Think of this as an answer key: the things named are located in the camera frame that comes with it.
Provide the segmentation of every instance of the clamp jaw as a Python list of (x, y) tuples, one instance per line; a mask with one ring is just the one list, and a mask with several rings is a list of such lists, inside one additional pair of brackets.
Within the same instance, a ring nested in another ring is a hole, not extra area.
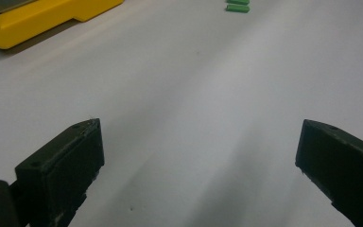
[(104, 165), (99, 119), (63, 131), (0, 181), (0, 227), (66, 227)]
[(356, 227), (363, 227), (363, 141), (337, 127), (304, 120), (296, 166)]

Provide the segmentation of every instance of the black plastic jaw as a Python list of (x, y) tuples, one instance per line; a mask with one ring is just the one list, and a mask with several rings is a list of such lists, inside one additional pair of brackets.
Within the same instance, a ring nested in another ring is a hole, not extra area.
[(1, 205), (14, 206), (16, 218), (0, 227), (68, 226), (103, 165), (99, 119), (69, 127), (15, 168), (17, 181), (7, 188), (10, 194)]
[(304, 120), (296, 166), (355, 226), (363, 227), (363, 141), (324, 123)]

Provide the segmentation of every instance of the white table surface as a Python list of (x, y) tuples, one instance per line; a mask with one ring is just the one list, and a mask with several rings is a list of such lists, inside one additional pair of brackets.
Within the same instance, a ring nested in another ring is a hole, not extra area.
[(99, 117), (70, 226), (353, 226), (294, 161), (305, 118), (363, 139), (363, 1), (250, 6), (127, 0), (0, 50), (0, 179)]

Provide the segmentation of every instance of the yellow plastic case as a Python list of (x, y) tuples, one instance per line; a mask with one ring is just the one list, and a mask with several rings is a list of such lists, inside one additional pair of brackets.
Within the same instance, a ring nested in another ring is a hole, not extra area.
[(8, 49), (71, 19), (85, 22), (124, 0), (37, 0), (0, 14), (0, 48)]

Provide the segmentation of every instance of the green object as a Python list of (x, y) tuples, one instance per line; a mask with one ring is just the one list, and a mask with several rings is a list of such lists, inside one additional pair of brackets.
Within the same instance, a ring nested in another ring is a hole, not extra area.
[(229, 4), (228, 7), (226, 7), (226, 11), (244, 12), (244, 13), (247, 13), (247, 12), (250, 11), (250, 8), (248, 6), (239, 6), (239, 5), (231, 5), (231, 4)]
[(230, 4), (246, 6), (249, 4), (250, 0), (227, 0), (226, 2)]

